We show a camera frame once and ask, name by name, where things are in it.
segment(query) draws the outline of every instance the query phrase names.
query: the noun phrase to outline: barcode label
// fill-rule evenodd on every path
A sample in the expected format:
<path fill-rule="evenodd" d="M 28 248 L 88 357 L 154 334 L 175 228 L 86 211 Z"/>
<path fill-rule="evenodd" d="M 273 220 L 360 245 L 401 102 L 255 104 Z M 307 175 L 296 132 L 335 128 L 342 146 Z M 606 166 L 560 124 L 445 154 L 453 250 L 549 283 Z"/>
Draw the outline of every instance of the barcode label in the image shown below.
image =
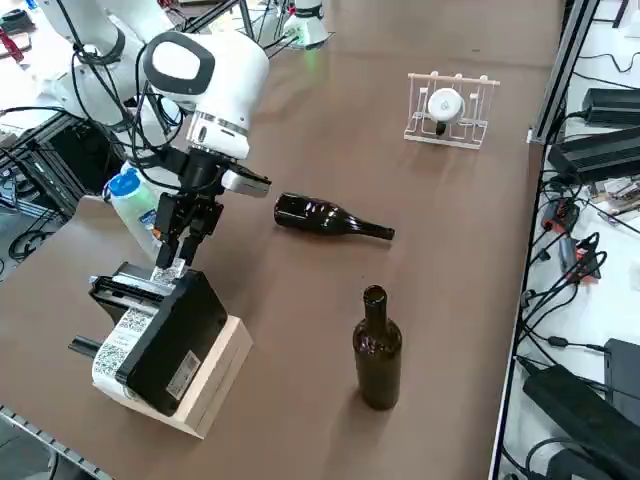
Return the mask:
<path fill-rule="evenodd" d="M 160 285 L 170 286 L 173 285 L 174 279 L 182 277 L 185 270 L 184 259 L 175 258 L 169 268 L 155 267 L 151 274 L 151 281 Z"/>
<path fill-rule="evenodd" d="M 143 333 L 151 323 L 152 318 L 153 316 L 149 313 L 131 308 L 122 315 L 120 322 L 118 322 L 118 327 L 127 328 L 135 333 Z"/>
<path fill-rule="evenodd" d="M 104 341 L 93 359 L 91 377 L 100 389 L 136 399 L 134 392 L 116 380 L 116 373 L 151 324 L 153 315 L 130 308 Z"/>
<path fill-rule="evenodd" d="M 173 378 L 167 385 L 167 392 L 176 400 L 182 400 L 184 392 L 187 391 L 187 387 L 191 383 L 191 379 L 196 374 L 198 367 L 200 366 L 200 360 L 189 350 L 187 355 L 182 360 L 182 363 L 173 375 Z"/>
<path fill-rule="evenodd" d="M 128 352 L 117 345 L 105 345 L 93 360 L 93 372 L 97 375 L 115 376 L 118 368 L 127 358 Z"/>

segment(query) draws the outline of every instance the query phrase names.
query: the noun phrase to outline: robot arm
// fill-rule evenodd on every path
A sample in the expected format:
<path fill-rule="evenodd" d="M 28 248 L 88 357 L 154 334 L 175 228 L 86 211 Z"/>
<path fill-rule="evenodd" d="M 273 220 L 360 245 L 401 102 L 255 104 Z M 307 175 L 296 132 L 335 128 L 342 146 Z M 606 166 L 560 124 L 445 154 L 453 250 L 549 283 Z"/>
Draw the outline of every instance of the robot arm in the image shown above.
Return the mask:
<path fill-rule="evenodd" d="M 81 96 L 94 120 L 105 125 L 129 125 L 135 142 L 137 127 L 133 125 L 140 118 L 132 124 L 114 98 L 117 93 L 123 100 L 135 95 L 136 58 L 144 48 L 141 79 L 194 112 L 187 130 L 188 152 L 165 147 L 156 158 L 159 166 L 177 174 L 180 187 L 154 180 L 139 162 L 143 154 L 131 149 L 134 163 L 150 183 L 177 192 L 163 193 L 160 199 L 155 230 L 163 246 L 156 265 L 171 265 L 187 227 L 189 235 L 180 257 L 190 265 L 197 247 L 213 233 L 222 212 L 216 196 L 232 190 L 264 197 L 269 191 L 271 182 L 267 178 L 242 165 L 249 154 L 251 114 L 269 71 L 266 54 L 253 40 L 235 31 L 212 35 L 166 31 L 172 25 L 155 0 L 110 0 L 108 10 L 96 0 L 49 0 L 43 10 L 58 33 L 72 43 L 96 47 L 103 62 L 98 67 L 74 66 L 72 69 L 79 72 L 59 80 L 59 97 L 67 102 L 63 104 L 69 111 L 78 114 L 75 97 Z M 108 13 L 126 25 L 113 22 Z M 115 95 L 98 84 L 98 69 L 107 68 L 115 79 Z M 79 84 L 78 89 L 70 85 L 71 80 Z M 69 93 L 74 90 L 79 94 Z"/>
<path fill-rule="evenodd" d="M 284 33 L 296 35 L 297 45 L 311 49 L 320 47 L 329 34 L 323 23 L 322 0 L 296 0 L 295 11 L 284 25 Z"/>
<path fill-rule="evenodd" d="M 259 45 L 238 32 L 166 32 L 149 43 L 142 63 L 155 90 L 194 111 L 187 131 L 188 152 L 170 149 L 177 161 L 163 165 L 178 174 L 182 188 L 162 194 L 155 222 L 162 241 L 156 265 L 171 266 L 187 227 L 189 235 L 179 255 L 190 265 L 222 214 L 216 196 L 225 190 L 254 197 L 269 192 L 271 182 L 242 165 L 249 154 L 251 115 L 269 60 Z"/>

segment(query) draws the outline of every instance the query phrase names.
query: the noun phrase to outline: brown glass bottle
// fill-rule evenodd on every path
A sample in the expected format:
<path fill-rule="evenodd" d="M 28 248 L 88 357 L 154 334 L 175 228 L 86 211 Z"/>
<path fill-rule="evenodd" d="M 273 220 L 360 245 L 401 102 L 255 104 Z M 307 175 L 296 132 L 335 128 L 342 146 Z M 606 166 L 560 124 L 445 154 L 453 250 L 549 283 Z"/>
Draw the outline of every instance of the brown glass bottle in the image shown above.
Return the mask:
<path fill-rule="evenodd" d="M 273 209 L 273 218 L 282 227 L 320 235 L 366 235 L 392 240 L 393 228 L 365 222 L 335 203 L 296 193 L 283 193 Z"/>
<path fill-rule="evenodd" d="M 402 334 L 387 317 L 387 292 L 378 285 L 364 292 L 365 317 L 353 331 L 353 350 L 360 393 L 375 410 L 387 410 L 398 401 Z"/>

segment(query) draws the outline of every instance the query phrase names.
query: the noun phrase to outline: brown table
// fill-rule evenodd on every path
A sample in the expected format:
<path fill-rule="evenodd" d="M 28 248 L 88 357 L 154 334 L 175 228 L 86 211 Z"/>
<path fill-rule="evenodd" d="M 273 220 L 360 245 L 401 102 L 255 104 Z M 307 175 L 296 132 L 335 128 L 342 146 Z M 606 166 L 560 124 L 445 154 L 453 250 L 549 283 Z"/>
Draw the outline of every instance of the brown table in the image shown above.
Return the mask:
<path fill-rule="evenodd" d="M 74 219 L 0 288 L 0 402 L 119 480 L 478 479 L 487 475 L 538 165 L 525 143 L 557 45 L 554 1 L 333 0 L 322 51 L 272 63 L 251 163 L 273 190 L 232 193 L 204 270 L 255 347 L 204 441 L 91 386 L 74 335 L 110 321 L 87 278 L 143 257 L 109 207 Z M 311 69 L 310 58 L 315 59 Z M 407 72 L 500 80 L 479 152 L 404 141 Z M 282 191 L 392 226 L 391 244 L 275 226 Z M 400 402 L 356 395 L 350 336 L 372 283 L 405 336 Z"/>

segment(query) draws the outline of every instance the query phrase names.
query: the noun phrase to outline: blue bottle cap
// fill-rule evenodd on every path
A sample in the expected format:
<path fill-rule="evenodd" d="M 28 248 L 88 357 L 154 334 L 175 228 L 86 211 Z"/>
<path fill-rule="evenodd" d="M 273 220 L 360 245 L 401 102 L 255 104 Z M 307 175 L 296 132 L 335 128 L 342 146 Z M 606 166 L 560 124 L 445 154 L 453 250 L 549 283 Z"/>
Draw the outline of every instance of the blue bottle cap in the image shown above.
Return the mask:
<path fill-rule="evenodd" d="M 109 190 L 114 197 L 124 197 L 135 192 L 140 186 L 140 179 L 136 175 L 136 170 L 130 168 L 125 173 L 116 175 L 109 180 Z"/>

